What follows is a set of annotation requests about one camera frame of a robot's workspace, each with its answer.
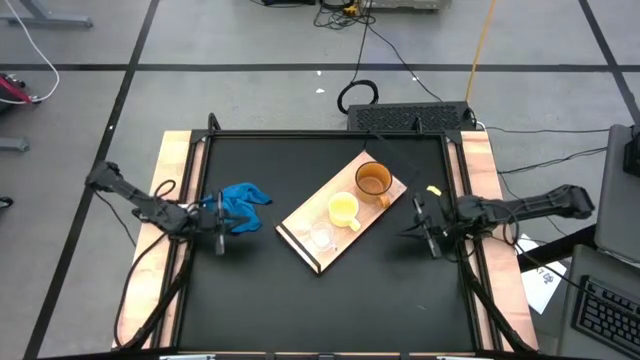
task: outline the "orange mug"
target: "orange mug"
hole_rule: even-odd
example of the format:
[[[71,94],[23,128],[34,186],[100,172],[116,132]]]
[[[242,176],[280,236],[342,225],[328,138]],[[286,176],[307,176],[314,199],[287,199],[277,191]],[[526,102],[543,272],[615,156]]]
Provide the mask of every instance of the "orange mug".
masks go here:
[[[391,188],[393,176],[386,166],[370,161],[360,165],[356,171],[356,193],[366,203],[378,203],[383,208],[391,204],[387,191]]]

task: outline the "wooden cutting board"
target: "wooden cutting board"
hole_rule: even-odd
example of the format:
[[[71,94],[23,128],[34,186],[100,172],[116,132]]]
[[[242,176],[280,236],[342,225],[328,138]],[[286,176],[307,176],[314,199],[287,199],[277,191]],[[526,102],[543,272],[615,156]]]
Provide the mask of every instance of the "wooden cutting board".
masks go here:
[[[356,171],[360,165],[376,161],[366,151],[356,156],[347,166],[345,166],[336,176],[327,182],[320,190],[316,191],[307,201],[298,207],[276,230],[311,266],[313,271],[320,274],[332,262],[334,262],[342,252],[344,252],[376,219],[387,209],[377,204],[368,204],[360,199],[359,211],[356,219],[361,224],[360,230],[353,231],[350,228],[341,228],[333,225],[329,220],[328,203],[331,196],[336,193],[346,191],[356,195]],[[388,191],[391,206],[407,190],[407,187],[396,177],[393,177],[391,188]],[[321,250],[311,241],[309,229],[313,224],[326,222],[333,227],[333,242],[335,246]]]

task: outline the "keyboard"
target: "keyboard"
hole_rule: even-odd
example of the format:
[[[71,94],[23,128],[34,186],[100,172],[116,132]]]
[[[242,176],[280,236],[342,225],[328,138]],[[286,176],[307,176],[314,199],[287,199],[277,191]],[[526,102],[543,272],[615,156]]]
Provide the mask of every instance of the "keyboard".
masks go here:
[[[583,276],[572,327],[626,355],[640,358],[640,300]]]
[[[424,131],[473,130],[467,103],[411,103],[349,106],[350,130],[412,130],[420,119]]]

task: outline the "yellow cup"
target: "yellow cup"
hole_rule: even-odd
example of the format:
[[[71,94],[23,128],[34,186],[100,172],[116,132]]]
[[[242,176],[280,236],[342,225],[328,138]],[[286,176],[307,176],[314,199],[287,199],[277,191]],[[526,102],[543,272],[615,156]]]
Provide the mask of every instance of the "yellow cup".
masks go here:
[[[358,199],[355,196],[348,192],[339,192],[329,199],[329,219],[335,226],[348,226],[351,230],[358,231],[358,207]]]

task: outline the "blue towel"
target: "blue towel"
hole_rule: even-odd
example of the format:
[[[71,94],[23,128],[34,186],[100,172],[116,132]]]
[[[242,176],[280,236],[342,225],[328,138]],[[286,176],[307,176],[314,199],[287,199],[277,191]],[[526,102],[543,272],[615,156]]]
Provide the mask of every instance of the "blue towel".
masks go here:
[[[215,207],[215,202],[211,195],[203,198],[202,201],[207,208],[210,207],[213,209]],[[249,222],[231,229],[231,232],[234,234],[258,230],[262,222],[251,204],[264,205],[270,202],[271,198],[251,183],[231,185],[222,190],[222,207],[231,215],[246,216],[249,218]]]

